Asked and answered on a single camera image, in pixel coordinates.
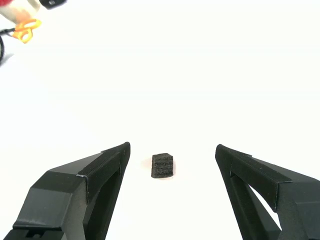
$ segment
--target black foam block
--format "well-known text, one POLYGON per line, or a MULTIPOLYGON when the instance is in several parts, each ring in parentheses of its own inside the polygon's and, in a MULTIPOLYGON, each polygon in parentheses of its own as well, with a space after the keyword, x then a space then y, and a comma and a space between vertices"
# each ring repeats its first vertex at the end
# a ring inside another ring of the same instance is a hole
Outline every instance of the black foam block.
POLYGON ((152 156, 151 177, 162 179, 174 175, 174 157, 168 153, 161 153, 152 156))

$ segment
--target yellow scissors handle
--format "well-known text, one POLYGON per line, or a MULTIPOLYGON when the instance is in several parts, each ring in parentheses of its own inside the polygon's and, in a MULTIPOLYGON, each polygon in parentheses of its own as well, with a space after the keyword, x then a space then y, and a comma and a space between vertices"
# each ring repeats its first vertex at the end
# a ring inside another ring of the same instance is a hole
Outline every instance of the yellow scissors handle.
POLYGON ((39 21, 38 19, 28 19, 26 21, 21 22, 15 27, 15 30, 12 36, 16 39, 19 39, 24 44, 26 44, 33 37, 32 29, 36 29, 40 25, 41 25, 41 21, 39 21))

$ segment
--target red object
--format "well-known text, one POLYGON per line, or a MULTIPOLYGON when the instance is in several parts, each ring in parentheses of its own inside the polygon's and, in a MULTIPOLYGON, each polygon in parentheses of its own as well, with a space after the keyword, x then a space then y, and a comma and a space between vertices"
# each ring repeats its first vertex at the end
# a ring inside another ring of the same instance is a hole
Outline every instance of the red object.
POLYGON ((5 5, 8 5, 11 3, 13 0, 0 0, 0 7, 3 7, 5 5))

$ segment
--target white table surface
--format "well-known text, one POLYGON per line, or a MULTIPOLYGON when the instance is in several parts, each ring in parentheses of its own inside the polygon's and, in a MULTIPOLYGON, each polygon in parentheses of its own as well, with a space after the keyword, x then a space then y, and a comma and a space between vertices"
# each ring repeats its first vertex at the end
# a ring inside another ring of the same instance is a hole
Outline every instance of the white table surface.
POLYGON ((320 179, 320 3, 238 2, 69 0, 4 39, 0 239, 46 170, 126 141, 109 240, 241 239, 218 144, 320 179))

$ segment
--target scissors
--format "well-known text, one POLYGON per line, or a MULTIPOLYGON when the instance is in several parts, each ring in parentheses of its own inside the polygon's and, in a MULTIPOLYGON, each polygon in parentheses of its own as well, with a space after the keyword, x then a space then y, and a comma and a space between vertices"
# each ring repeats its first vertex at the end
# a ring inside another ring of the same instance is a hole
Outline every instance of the scissors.
POLYGON ((32 18, 19 23, 15 28, 1 30, 0 35, 13 32, 12 37, 26 44, 34 36, 32 30, 38 28, 40 25, 40 20, 32 18))

